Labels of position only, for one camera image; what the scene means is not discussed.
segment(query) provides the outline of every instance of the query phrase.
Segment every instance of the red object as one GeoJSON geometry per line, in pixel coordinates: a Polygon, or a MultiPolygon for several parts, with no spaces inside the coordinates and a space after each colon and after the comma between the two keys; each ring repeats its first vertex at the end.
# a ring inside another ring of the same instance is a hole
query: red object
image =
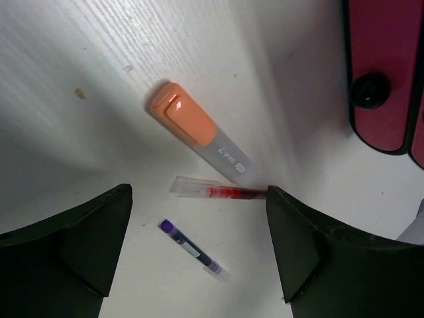
{"type": "Polygon", "coordinates": [[[206,195],[222,199],[266,199],[266,191],[239,187],[209,187],[206,189],[206,195]]]}
{"type": "MultiPolygon", "coordinates": [[[[352,80],[378,72],[391,83],[381,106],[353,107],[352,125],[366,143],[384,152],[404,154],[409,147],[405,137],[423,7],[423,0],[349,1],[352,80]]],[[[423,165],[423,119],[419,122],[412,153],[423,165]]]]}
{"type": "Polygon", "coordinates": [[[421,107],[418,112],[417,126],[412,141],[411,157],[424,168],[424,96],[421,98],[421,107]]]}

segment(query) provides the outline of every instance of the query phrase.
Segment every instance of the black knob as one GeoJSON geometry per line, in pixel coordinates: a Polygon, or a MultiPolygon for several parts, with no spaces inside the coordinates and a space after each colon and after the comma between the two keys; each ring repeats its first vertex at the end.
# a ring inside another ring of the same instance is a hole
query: black knob
{"type": "Polygon", "coordinates": [[[390,80],[380,73],[361,76],[349,89],[350,102],[363,109],[375,109],[383,105],[389,95],[390,80]]]}

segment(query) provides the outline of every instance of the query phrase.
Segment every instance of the small stain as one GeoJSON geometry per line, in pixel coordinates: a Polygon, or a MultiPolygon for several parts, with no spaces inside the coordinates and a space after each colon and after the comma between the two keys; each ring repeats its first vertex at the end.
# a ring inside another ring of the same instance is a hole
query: small stain
{"type": "Polygon", "coordinates": [[[125,66],[122,70],[126,71],[126,72],[131,72],[133,69],[134,69],[134,67],[131,64],[129,64],[129,65],[125,66]]]}
{"type": "Polygon", "coordinates": [[[84,92],[82,89],[77,88],[75,90],[75,95],[77,95],[80,99],[86,99],[87,97],[85,96],[84,92]]]}
{"type": "Polygon", "coordinates": [[[288,60],[289,58],[291,58],[291,57],[293,56],[293,54],[294,54],[294,51],[291,51],[291,52],[289,53],[289,55],[287,55],[286,60],[288,60]]]}

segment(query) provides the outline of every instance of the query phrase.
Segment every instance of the orange cap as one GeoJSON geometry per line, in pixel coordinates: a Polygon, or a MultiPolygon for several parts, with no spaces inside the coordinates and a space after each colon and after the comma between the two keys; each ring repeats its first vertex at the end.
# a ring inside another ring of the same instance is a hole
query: orange cap
{"type": "Polygon", "coordinates": [[[150,111],[190,146],[207,146],[217,135],[213,120],[176,83],[166,84],[153,99],[150,111]]]}

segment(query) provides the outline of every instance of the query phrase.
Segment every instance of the black plastic part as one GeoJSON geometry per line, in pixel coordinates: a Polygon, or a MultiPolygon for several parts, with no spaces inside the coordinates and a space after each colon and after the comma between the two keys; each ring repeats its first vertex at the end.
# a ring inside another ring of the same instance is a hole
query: black plastic part
{"type": "Polygon", "coordinates": [[[362,109],[375,109],[390,96],[390,80],[380,73],[370,73],[357,78],[349,89],[350,102],[362,109]]]}
{"type": "MultiPolygon", "coordinates": [[[[350,45],[350,16],[349,16],[349,0],[342,0],[343,6],[343,26],[344,26],[344,47],[346,52],[346,74],[347,74],[347,84],[348,87],[352,85],[352,51],[350,45]]],[[[418,53],[417,53],[417,62],[415,66],[414,80],[411,88],[411,99],[409,102],[409,111],[408,111],[408,120],[407,120],[407,130],[405,132],[405,139],[403,146],[394,151],[386,151],[376,148],[369,144],[365,139],[361,137],[359,132],[356,129],[355,125],[355,116],[354,116],[354,105],[348,100],[349,104],[349,121],[354,133],[358,138],[370,148],[377,150],[378,152],[384,154],[390,154],[392,156],[401,156],[410,152],[411,144],[413,140],[413,135],[415,132],[415,125],[417,122],[417,116],[419,112],[421,95],[423,93],[423,84],[422,79],[424,76],[423,64],[424,64],[424,19],[421,21],[421,34],[419,39],[418,53]]]]}
{"type": "Polygon", "coordinates": [[[355,229],[278,187],[266,213],[294,318],[424,317],[424,246],[355,229]]]}
{"type": "Polygon", "coordinates": [[[129,217],[123,184],[0,236],[0,318],[95,318],[109,295],[129,217]]]}

